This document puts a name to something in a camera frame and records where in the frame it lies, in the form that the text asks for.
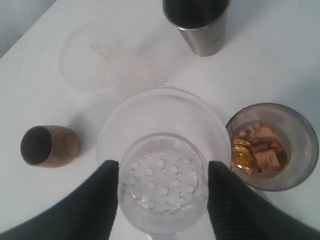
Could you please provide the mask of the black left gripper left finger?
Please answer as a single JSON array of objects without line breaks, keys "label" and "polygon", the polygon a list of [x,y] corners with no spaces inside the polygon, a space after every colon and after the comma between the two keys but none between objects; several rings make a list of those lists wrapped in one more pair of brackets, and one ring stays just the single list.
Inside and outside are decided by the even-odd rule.
[{"label": "black left gripper left finger", "polygon": [[106,160],[76,190],[2,240],[107,240],[118,208],[119,163]]}]

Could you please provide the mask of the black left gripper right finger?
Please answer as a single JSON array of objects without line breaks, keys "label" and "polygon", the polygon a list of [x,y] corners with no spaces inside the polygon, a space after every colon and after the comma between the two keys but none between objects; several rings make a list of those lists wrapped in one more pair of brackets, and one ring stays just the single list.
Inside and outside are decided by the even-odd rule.
[{"label": "black left gripper right finger", "polygon": [[319,231],[280,211],[220,161],[208,164],[210,222],[217,240],[318,240]]}]

